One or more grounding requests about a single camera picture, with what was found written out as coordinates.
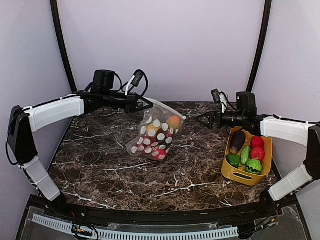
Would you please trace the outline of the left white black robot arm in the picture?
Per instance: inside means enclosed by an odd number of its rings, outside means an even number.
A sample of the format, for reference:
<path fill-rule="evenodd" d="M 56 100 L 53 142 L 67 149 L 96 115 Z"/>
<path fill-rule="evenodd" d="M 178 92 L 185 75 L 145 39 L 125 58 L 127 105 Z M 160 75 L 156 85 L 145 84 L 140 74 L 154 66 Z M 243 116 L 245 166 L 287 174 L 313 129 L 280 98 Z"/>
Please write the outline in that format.
<path fill-rule="evenodd" d="M 51 203 L 51 210 L 60 218 L 67 218 L 71 208 L 65 203 L 66 197 L 40 161 L 33 134 L 62 120 L 87 115 L 103 108 L 136 113 L 154 106 L 144 94 L 132 91 L 141 80 L 148 80 L 141 69 L 137 69 L 128 82 L 121 83 L 120 88 L 115 90 L 114 80 L 118 78 L 115 71 L 96 70 L 93 81 L 84 90 L 34 106 L 22 108 L 17 105 L 11 110 L 5 151 L 12 152 L 15 161 L 10 159 L 9 163 L 23 170 L 31 184 Z"/>

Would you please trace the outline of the clear polka dot zip bag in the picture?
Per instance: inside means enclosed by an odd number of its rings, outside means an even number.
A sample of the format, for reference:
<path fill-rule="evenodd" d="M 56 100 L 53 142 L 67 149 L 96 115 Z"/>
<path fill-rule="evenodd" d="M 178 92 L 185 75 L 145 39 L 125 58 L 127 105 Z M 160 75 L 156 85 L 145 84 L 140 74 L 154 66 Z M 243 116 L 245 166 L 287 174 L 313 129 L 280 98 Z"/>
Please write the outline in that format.
<path fill-rule="evenodd" d="M 165 150 L 168 155 L 173 140 L 181 131 L 184 121 L 187 119 L 187 117 L 174 110 L 167 104 L 152 98 L 146 99 L 153 103 L 153 107 L 144 110 L 143 119 L 138 127 L 138 136 L 126 145 L 126 149 L 127 152 L 133 157 L 145 156 L 151 159 L 151 152 L 153 148 Z M 166 123 L 166 121 L 172 116 L 178 116 L 181 119 L 180 126 L 176 130 L 173 130 L 173 128 L 169 127 Z M 149 124 L 153 124 L 155 127 L 159 128 L 154 137 L 149 137 L 147 135 L 147 126 Z"/>

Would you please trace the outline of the orange fake fruit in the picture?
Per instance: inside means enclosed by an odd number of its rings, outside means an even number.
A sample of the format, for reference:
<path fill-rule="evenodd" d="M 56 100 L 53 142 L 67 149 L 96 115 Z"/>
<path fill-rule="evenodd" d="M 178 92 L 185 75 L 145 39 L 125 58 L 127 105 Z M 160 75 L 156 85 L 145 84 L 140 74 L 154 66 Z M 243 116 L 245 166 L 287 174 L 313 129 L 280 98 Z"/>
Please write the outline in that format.
<path fill-rule="evenodd" d="M 179 116 L 173 115 L 166 121 L 166 123 L 170 128 L 176 130 L 180 127 L 181 118 Z"/>

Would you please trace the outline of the yellow fake lemon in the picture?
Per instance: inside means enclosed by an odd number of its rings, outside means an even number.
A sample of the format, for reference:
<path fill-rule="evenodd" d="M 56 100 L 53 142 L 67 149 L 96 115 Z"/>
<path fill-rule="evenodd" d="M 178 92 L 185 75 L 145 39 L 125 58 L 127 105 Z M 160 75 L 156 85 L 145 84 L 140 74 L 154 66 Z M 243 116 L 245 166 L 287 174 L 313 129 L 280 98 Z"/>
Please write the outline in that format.
<path fill-rule="evenodd" d="M 146 129 L 146 134 L 148 137 L 153 138 L 157 134 L 158 130 L 158 127 L 154 126 L 153 124 L 149 124 Z"/>

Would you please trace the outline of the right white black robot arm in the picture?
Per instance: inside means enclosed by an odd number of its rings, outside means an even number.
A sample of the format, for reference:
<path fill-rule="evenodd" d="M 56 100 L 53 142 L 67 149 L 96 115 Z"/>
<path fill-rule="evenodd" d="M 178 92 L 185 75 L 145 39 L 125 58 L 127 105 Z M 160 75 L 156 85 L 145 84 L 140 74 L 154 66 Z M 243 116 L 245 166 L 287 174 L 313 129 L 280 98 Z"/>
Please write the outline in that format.
<path fill-rule="evenodd" d="M 263 200 L 255 205 L 255 213 L 266 217 L 275 208 L 275 203 L 287 195 L 320 178 L 320 124 L 283 118 L 276 115 L 257 114 L 255 95 L 248 91 L 237 92 L 236 107 L 226 109 L 229 102 L 224 92 L 211 91 L 213 100 L 221 109 L 199 115 L 195 120 L 207 127 L 218 129 L 241 127 L 254 136 L 281 139 L 307 148 L 302 165 L 265 191 Z"/>

